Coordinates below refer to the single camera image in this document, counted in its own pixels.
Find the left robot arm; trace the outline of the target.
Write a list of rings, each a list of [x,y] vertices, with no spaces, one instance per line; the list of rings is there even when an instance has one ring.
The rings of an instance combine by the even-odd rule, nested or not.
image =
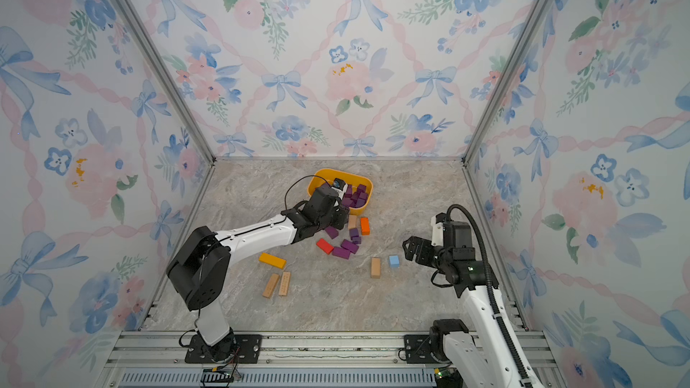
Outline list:
[[[186,347],[186,362],[225,364],[236,358],[240,345],[219,300],[228,269],[329,227],[344,228],[350,215],[342,202],[344,194],[343,188],[324,183],[310,199],[262,222],[229,231],[213,232],[207,226],[192,231],[166,270],[174,290],[195,315],[195,334]]]

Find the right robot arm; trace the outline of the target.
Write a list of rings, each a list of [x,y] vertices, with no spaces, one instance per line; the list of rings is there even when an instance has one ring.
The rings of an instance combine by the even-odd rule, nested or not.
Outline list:
[[[442,319],[429,329],[429,356],[456,368],[467,387],[541,387],[510,324],[481,238],[473,245],[473,226],[444,215],[431,219],[432,238],[412,236],[402,244],[409,262],[434,269],[460,301],[462,316]]]

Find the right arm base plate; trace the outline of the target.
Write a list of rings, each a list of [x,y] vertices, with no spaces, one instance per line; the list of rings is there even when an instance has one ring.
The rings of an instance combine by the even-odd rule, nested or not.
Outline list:
[[[406,364],[445,364],[445,361],[437,357],[432,351],[431,336],[405,334],[402,339],[404,346],[400,349],[399,359],[402,359]]]

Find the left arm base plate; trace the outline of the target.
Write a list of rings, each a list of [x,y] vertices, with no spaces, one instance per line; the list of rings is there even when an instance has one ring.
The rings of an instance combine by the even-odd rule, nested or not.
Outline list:
[[[196,333],[186,347],[186,364],[257,364],[262,348],[260,334],[234,334],[231,332],[214,346],[208,345]]]

